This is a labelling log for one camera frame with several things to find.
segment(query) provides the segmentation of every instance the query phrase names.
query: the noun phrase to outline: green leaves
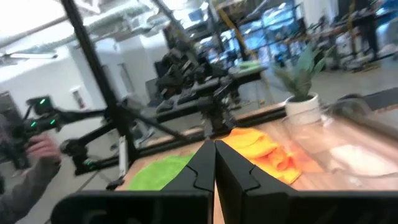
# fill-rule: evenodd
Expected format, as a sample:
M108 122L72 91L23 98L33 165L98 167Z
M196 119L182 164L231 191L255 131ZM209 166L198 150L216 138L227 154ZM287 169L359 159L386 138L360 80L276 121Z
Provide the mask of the green leaves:
M331 48L329 48L329 50L327 50L326 51L326 53L325 53L325 58L326 57L329 57L332 53L333 53L333 51L336 49L336 46L335 45L333 45Z
M320 73L325 65L326 65L326 60L325 60L325 58L323 58L313 68L313 76Z
M274 67L275 75L280 78L286 90L294 95L296 101L305 101L307 100L308 92L312 87L311 79L322 71L326 64L326 57L331 55L334 50L335 46L331 47L325 52L325 57L314 65L314 58L321 52L321 50L315 49L315 51L312 52L311 43L308 43L307 48L298 59L292 75L289 71L283 68Z
M288 71L286 71L282 68L279 68L279 67L274 67L274 71L275 71L275 75L278 78L280 78L282 83L285 85L286 90L295 95L297 93L296 84L289 77Z
M296 69L298 71L300 70L312 71L313 66L314 64L313 64L312 48L310 44L308 44L304 52L300 55L300 58L298 58Z
M306 96L308 95L308 92L311 89L311 79L312 79L312 72L306 71L306 70L301 70L299 71L298 77L295 79L295 84L296 84L296 90L300 93L299 96L296 96L296 98L303 98L303 100L306 99Z

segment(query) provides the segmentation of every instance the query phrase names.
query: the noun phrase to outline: hand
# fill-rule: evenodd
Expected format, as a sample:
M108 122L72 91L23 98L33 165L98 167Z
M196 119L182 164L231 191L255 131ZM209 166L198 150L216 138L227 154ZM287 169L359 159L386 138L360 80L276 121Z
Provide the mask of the hand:
M61 161L61 152L59 148L46 134L31 137L26 152L39 159L51 158L55 162Z

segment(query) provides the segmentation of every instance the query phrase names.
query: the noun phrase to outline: white object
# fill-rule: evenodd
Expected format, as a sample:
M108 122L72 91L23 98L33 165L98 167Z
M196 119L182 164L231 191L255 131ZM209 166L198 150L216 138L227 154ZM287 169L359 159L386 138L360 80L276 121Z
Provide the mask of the white object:
M70 91L70 93L72 94L72 97L73 97L73 99L75 100L76 105L77 105L77 107L78 107L80 110L86 110L86 109L88 109L87 103L86 103L86 101L83 99L83 95L82 95L83 90L81 89L80 86L75 86L75 87L71 88L69 91Z
M321 120L319 97L316 93L309 93L311 100L292 102L294 96L285 102L286 115L292 124L310 124Z
M377 177L398 172L397 164L361 146L335 147L330 154L343 164L342 167L357 175Z
M129 170L126 137L119 138L119 177L124 177Z

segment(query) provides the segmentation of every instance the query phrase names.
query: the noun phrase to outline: transparent bin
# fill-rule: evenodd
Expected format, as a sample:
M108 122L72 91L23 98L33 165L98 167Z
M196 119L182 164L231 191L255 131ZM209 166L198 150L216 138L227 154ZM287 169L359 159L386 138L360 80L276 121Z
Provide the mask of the transparent bin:
M294 117L284 118L282 125L289 138L325 171L303 173L304 182L297 180L295 188L398 190L398 142L364 124L377 123L379 118L381 124L394 123L373 113L361 100L324 107L321 120L312 124L297 125L290 122Z

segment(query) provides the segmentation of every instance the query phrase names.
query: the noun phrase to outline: person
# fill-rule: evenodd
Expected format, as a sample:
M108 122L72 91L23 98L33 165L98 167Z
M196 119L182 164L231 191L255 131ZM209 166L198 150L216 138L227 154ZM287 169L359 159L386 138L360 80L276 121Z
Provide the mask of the person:
M31 137L26 153L37 157L38 161L20 184L0 195L1 224L15 223L24 218L60 169L61 152L45 134Z
M26 174L30 168L30 162L25 151L21 149L21 144L15 144L16 139L11 137L12 129L12 122L0 113L0 150L14 165L16 171L12 176L16 177Z

